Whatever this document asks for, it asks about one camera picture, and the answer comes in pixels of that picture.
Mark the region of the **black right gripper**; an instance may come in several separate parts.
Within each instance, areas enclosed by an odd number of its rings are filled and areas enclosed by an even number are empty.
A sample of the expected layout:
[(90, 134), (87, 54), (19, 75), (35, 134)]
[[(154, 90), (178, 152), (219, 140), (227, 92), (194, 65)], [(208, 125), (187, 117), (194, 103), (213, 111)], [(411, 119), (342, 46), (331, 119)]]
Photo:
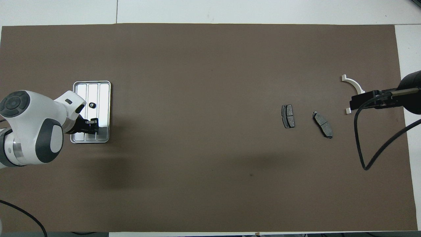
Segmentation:
[[(403, 106), (407, 111), (413, 114), (421, 114), (421, 71), (406, 75), (398, 87), (391, 91), (391, 96), (385, 99), (385, 103), (391, 107)], [(381, 95), (382, 91), (369, 91), (360, 93), (351, 97), (349, 101), (350, 110), (358, 110), (366, 101)], [(380, 108), (384, 106), (383, 102), (376, 100), (367, 104), (364, 109)]]

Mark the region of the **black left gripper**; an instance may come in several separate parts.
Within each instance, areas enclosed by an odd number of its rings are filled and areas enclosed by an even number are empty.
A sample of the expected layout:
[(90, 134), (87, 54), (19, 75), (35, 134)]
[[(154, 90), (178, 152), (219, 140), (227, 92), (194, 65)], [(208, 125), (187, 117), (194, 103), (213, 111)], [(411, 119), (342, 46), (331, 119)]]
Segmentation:
[(86, 134), (96, 134), (99, 131), (98, 127), (98, 118), (92, 118), (90, 120), (84, 119), (81, 115), (78, 115), (75, 123), (71, 129), (69, 129), (66, 134), (75, 134), (75, 133), (86, 133)]

